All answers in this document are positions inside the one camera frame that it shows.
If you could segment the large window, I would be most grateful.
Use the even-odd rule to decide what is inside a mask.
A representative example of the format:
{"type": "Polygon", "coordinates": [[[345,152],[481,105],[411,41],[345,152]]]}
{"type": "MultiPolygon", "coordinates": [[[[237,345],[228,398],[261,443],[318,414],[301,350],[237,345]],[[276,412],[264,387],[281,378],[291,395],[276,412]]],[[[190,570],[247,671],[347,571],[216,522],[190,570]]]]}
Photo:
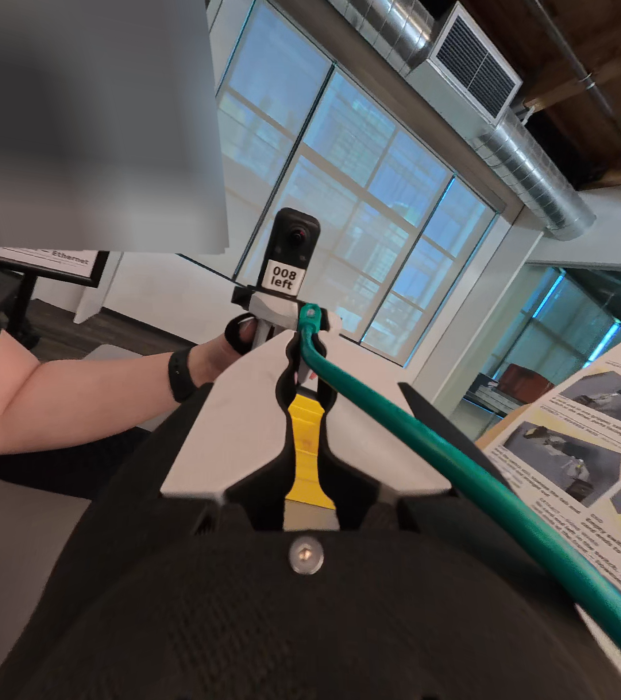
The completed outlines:
{"type": "Polygon", "coordinates": [[[265,1],[243,10],[217,103],[229,247],[207,266],[253,284],[277,211],[310,214],[301,296],[405,365],[495,211],[265,1]]]}

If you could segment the brown leather seat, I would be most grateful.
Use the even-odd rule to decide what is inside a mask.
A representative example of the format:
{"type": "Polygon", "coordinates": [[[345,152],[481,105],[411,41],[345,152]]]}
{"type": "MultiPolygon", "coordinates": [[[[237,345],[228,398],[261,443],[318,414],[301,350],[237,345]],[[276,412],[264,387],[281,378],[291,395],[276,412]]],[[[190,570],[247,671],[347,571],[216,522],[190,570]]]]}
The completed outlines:
{"type": "Polygon", "coordinates": [[[522,406],[534,403],[551,391],[555,384],[533,370],[509,363],[498,380],[490,380],[485,386],[522,406]]]}

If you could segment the black framed sign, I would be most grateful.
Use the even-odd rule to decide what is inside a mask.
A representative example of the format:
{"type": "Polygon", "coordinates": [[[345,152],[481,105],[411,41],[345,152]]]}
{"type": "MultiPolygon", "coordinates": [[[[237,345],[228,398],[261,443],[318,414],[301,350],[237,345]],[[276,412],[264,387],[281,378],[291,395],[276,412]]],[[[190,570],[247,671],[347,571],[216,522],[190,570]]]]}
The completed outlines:
{"type": "Polygon", "coordinates": [[[0,247],[0,267],[70,284],[98,287],[110,253],[0,247]]]}

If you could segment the instruction poster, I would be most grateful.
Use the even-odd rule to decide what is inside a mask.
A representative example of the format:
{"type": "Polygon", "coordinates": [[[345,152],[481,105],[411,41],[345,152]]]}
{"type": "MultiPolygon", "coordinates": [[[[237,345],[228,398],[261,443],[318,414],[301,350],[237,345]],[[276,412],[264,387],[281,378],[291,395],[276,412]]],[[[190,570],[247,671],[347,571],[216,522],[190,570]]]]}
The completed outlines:
{"type": "Polygon", "coordinates": [[[621,592],[621,343],[484,447],[519,498],[621,592]]]}

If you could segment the black sign stand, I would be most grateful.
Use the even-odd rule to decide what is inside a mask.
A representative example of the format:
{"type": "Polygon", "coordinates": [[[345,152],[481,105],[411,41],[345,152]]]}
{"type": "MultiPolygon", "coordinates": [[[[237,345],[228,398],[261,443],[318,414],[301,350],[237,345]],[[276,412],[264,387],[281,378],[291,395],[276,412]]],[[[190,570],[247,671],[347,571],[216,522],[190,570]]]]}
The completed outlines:
{"type": "Polygon", "coordinates": [[[33,350],[40,336],[26,318],[37,276],[0,262],[0,321],[27,349],[33,350]]]}

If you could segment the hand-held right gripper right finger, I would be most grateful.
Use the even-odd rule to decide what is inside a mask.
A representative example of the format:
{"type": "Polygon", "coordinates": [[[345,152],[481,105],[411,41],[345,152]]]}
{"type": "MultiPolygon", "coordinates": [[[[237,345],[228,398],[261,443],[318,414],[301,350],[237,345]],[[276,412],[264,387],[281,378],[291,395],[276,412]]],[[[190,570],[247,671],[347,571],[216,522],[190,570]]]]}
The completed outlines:
{"type": "MultiPolygon", "coordinates": [[[[381,359],[330,357],[332,363],[412,414],[399,383],[403,369],[381,359]]],[[[375,479],[395,495],[435,495],[451,483],[349,399],[337,394],[326,413],[325,434],[332,456],[375,479]]]]}

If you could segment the person's left forearm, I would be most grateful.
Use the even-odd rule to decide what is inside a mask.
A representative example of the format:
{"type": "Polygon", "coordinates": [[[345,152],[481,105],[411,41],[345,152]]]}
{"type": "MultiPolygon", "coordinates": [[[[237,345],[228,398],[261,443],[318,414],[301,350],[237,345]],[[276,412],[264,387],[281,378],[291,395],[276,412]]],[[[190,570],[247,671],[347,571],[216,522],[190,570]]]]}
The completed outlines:
{"type": "Polygon", "coordinates": [[[169,357],[40,363],[0,332],[0,454],[73,447],[173,410],[169,357]]]}

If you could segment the round spiral air duct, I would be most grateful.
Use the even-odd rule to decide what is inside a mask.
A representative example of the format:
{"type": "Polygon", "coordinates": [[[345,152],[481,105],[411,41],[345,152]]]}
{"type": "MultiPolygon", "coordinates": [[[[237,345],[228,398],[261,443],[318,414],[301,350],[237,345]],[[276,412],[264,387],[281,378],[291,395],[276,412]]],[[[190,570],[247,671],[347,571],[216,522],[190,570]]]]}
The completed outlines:
{"type": "Polygon", "coordinates": [[[420,1],[330,4],[403,78],[427,59],[436,21],[420,1]]]}
{"type": "Polygon", "coordinates": [[[467,143],[556,240],[575,240],[596,216],[514,112],[467,143]]]}

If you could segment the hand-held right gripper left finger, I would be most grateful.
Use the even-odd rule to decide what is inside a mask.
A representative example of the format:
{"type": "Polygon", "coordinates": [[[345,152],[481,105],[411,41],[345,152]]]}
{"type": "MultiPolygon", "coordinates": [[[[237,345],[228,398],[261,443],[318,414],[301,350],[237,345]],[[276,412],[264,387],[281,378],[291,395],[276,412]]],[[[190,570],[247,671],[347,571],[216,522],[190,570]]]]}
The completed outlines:
{"type": "Polygon", "coordinates": [[[288,410],[296,389],[295,340],[295,332],[282,332],[217,378],[161,495],[222,502],[231,487],[269,465],[286,447],[295,457],[288,410]]]}

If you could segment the interior glass window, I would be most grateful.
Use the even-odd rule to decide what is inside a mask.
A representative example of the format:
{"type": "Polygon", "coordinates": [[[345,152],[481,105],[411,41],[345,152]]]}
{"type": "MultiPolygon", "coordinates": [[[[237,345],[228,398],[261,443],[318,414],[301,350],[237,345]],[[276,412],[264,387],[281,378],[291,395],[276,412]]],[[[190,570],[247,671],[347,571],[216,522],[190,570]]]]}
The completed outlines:
{"type": "Polygon", "coordinates": [[[554,386],[621,342],[621,269],[526,265],[533,285],[454,410],[454,423],[477,439],[507,416],[501,406],[527,402],[499,388],[511,365],[540,375],[554,386]]]}

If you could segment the grey wall air vent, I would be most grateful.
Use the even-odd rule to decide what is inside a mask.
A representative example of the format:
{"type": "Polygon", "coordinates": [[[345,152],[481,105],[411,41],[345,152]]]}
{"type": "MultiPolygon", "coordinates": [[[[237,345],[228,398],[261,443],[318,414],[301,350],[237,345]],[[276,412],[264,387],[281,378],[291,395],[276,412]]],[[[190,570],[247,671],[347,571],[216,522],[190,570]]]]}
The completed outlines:
{"type": "Polygon", "coordinates": [[[523,80],[462,2],[440,17],[406,82],[466,139],[497,127],[523,80]]]}

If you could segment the person's left hand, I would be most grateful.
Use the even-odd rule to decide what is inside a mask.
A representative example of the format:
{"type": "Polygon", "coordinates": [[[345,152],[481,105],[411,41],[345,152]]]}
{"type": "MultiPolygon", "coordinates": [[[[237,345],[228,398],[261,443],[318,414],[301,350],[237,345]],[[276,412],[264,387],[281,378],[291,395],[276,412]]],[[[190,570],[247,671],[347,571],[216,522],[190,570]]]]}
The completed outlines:
{"type": "Polygon", "coordinates": [[[214,382],[250,351],[257,324],[252,314],[244,314],[231,320],[218,337],[191,349],[187,363],[196,388],[214,382]]]}

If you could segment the black wristband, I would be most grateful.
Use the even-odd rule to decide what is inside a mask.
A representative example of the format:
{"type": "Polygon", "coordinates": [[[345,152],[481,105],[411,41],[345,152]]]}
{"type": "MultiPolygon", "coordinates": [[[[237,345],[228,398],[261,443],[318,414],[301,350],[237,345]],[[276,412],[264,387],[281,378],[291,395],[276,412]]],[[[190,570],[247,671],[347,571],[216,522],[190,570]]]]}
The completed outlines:
{"type": "Polygon", "coordinates": [[[196,392],[197,386],[189,369],[189,357],[195,346],[174,351],[167,362],[170,392],[177,404],[183,404],[196,392]]]}

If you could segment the yellow plastic bin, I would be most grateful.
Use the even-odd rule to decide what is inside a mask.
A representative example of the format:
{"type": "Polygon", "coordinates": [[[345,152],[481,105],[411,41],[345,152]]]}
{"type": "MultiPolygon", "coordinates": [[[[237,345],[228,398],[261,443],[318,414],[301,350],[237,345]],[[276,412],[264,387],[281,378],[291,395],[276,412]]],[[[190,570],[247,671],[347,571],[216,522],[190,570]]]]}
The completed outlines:
{"type": "Polygon", "coordinates": [[[324,410],[319,402],[297,396],[289,406],[296,456],[294,484],[287,500],[335,510],[333,501],[323,492],[317,466],[321,420],[324,410]]]}

